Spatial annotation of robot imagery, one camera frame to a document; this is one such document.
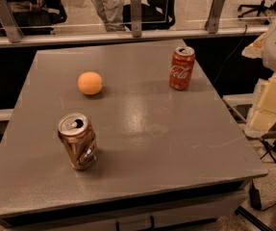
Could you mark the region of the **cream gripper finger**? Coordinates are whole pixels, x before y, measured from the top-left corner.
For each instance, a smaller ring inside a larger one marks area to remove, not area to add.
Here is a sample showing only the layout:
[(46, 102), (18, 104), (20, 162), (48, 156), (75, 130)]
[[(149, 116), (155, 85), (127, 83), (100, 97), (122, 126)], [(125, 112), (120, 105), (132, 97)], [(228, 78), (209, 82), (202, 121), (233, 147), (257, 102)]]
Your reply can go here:
[(259, 79), (253, 92), (244, 133), (250, 138), (265, 135), (276, 123), (276, 73), (268, 80)]

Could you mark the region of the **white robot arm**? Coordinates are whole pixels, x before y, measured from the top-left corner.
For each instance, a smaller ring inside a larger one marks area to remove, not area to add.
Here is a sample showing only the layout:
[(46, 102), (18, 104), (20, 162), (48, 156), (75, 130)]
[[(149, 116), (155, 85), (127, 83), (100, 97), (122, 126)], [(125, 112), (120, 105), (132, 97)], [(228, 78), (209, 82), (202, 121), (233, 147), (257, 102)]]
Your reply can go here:
[(273, 71), (267, 80), (258, 80), (244, 128), (246, 136), (259, 138), (276, 123), (276, 18), (264, 34), (242, 50), (242, 55), (251, 59), (260, 58), (263, 66)]

